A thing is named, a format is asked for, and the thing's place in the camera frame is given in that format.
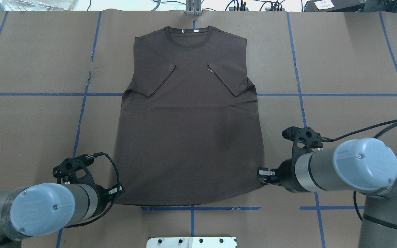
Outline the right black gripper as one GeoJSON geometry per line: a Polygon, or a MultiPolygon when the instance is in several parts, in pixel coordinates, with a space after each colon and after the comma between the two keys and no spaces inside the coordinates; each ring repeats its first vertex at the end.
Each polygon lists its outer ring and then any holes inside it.
{"type": "Polygon", "coordinates": [[[258,167],[257,179],[261,184],[273,184],[282,186],[291,193],[297,192],[291,160],[283,161],[278,168],[272,169],[271,171],[266,167],[258,167]],[[271,171],[274,173],[273,179],[271,179],[271,171]]]}

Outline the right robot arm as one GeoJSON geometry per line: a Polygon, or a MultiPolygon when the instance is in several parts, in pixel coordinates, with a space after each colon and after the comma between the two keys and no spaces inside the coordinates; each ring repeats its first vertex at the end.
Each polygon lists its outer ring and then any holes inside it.
{"type": "Polygon", "coordinates": [[[379,139],[304,151],[278,168],[258,168],[258,179],[292,193],[361,193],[366,200],[358,247],[397,248],[397,156],[379,139]]]}

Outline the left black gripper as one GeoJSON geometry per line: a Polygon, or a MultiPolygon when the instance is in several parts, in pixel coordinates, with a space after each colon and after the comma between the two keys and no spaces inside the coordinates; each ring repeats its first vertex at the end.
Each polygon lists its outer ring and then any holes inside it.
{"type": "Polygon", "coordinates": [[[101,185],[95,185],[95,192],[98,197],[96,210],[105,210],[112,206],[113,197],[119,197],[125,193],[122,185],[115,185],[110,188],[104,188],[101,185]]]}

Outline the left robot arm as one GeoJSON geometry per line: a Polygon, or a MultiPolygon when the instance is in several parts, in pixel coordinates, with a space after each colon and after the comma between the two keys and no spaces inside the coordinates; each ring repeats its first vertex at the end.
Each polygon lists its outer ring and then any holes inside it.
{"type": "Polygon", "coordinates": [[[22,241],[81,227],[102,218],[123,193],[121,185],[43,183],[0,191],[0,248],[20,248],[22,241]]]}

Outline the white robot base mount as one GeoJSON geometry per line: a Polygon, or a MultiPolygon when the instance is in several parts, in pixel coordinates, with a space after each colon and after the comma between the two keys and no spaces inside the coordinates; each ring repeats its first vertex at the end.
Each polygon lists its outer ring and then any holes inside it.
{"type": "Polygon", "coordinates": [[[147,248],[236,248],[236,237],[153,237],[147,248]]]}

